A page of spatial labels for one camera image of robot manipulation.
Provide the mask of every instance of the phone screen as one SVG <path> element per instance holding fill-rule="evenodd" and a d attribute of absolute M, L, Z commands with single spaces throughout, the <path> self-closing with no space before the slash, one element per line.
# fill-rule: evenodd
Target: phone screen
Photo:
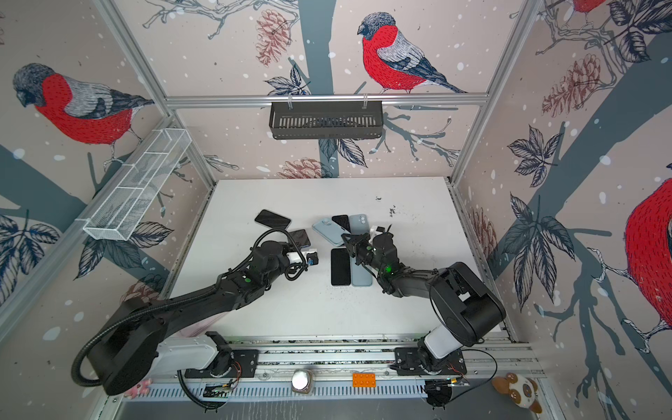
<path fill-rule="evenodd" d="M 333 216 L 331 220 L 336 224 L 338 224 L 340 227 L 347 230 L 348 232 L 350 231 L 350 220 L 348 219 L 347 214 L 341 214 L 340 216 Z"/>
<path fill-rule="evenodd" d="M 350 256 L 345 248 L 334 248 L 331 250 L 331 285 L 349 286 L 350 277 Z"/>
<path fill-rule="evenodd" d="M 310 246 L 310 239 L 308 238 L 306 229 L 295 230 L 294 232 L 290 232 L 290 235 L 292 235 L 297 247 L 307 248 Z"/>
<path fill-rule="evenodd" d="M 287 229 L 287 226 L 292 222 L 290 219 L 270 212 L 269 210 L 262 210 L 259 212 L 254 221 L 270 228 L 279 229 Z"/>

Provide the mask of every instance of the white table surface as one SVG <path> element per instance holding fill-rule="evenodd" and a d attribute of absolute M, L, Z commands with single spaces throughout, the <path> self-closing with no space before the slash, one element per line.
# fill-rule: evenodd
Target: white table surface
<path fill-rule="evenodd" d="M 230 180 L 216 186 L 171 296 L 213 284 L 247 256 L 266 230 L 254 222 L 262 209 L 292 219 L 289 231 L 306 229 L 320 262 L 294 282 L 278 277 L 261 298 L 208 328 L 224 336 L 373 338 L 439 325 L 428 299 L 383 294 L 375 280 L 364 288 L 332 286 L 333 247 L 311 228 L 324 217 L 367 214 L 371 226 L 392 224 L 405 265 L 432 269 L 462 261 L 478 274 L 444 178 Z"/>

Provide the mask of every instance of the light blue smartphone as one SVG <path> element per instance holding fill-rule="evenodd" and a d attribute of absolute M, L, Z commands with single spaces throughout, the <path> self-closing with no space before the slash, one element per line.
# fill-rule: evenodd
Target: light blue smartphone
<path fill-rule="evenodd" d="M 333 246 L 340 247 L 343 244 L 343 233 L 349 233 L 344 228 L 340 227 L 338 223 L 330 218 L 324 218 L 312 226 L 315 232 L 318 232 L 322 237 L 328 240 Z"/>
<path fill-rule="evenodd" d="M 350 233 L 353 235 L 362 235 L 369 233 L 369 220 L 365 214 L 354 214 L 348 218 L 350 221 Z M 355 287 L 371 286 L 374 283 L 374 278 L 371 273 L 366 271 L 366 268 L 355 264 L 355 259 L 350 259 L 350 278 L 352 285 Z"/>

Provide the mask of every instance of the white mesh basket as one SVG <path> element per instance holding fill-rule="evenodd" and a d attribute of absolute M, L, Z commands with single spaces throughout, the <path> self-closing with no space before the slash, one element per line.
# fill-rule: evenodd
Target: white mesh basket
<path fill-rule="evenodd" d="M 192 142 L 187 130 L 181 128 L 154 133 L 156 138 L 149 148 L 129 165 L 119 185 L 84 226 L 94 239 L 127 241 Z"/>

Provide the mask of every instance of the black mounting plate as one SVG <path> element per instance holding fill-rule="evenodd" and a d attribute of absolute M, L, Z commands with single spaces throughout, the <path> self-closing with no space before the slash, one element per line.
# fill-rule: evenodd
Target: black mounting plate
<path fill-rule="evenodd" d="M 418 358 L 418 349 L 417 347 L 397 347 L 394 349 L 394 356 L 396 363 L 392 365 L 392 369 L 396 370 L 396 374 L 399 376 L 417 376 L 417 375 L 428 375 L 422 365 L 420 364 L 420 359 Z M 464 365 L 464 357 L 462 356 L 462 350 L 457 349 L 448 355 L 448 362 L 450 362 L 453 367 L 459 371 L 459 373 L 466 375 L 466 366 Z M 434 373 L 437 375 L 457 375 L 458 373 L 454 372 L 450 368 L 444 368 L 441 372 Z"/>
<path fill-rule="evenodd" d="M 238 362 L 243 369 L 241 378 L 254 378 L 254 373 L 257 370 L 257 361 L 259 359 L 259 350 L 232 350 L 231 351 L 231 362 Z M 235 367 L 231 366 L 231 369 L 228 370 L 222 378 L 235 378 L 238 375 L 238 371 Z M 184 377 L 189 379 L 220 379 L 213 378 L 210 375 L 210 371 L 207 369 L 187 369 L 184 372 Z"/>

